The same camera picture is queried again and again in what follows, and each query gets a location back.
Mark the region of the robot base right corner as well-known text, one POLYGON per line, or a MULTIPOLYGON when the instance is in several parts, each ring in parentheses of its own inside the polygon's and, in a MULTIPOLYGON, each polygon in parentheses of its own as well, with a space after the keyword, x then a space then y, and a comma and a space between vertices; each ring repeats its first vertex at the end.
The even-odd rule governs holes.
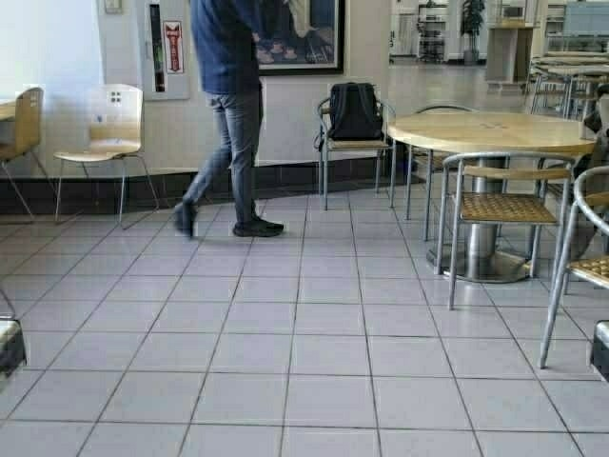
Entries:
POLYGON ((595 325, 590 363, 599 375, 608 381, 608 321, 598 321, 595 325))

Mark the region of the robot base left corner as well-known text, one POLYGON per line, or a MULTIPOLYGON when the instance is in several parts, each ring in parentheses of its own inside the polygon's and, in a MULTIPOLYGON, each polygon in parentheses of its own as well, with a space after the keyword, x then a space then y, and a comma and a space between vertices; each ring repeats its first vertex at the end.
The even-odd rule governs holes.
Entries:
POLYGON ((1 320, 1 375, 9 378, 28 360, 24 331, 18 320, 1 320))

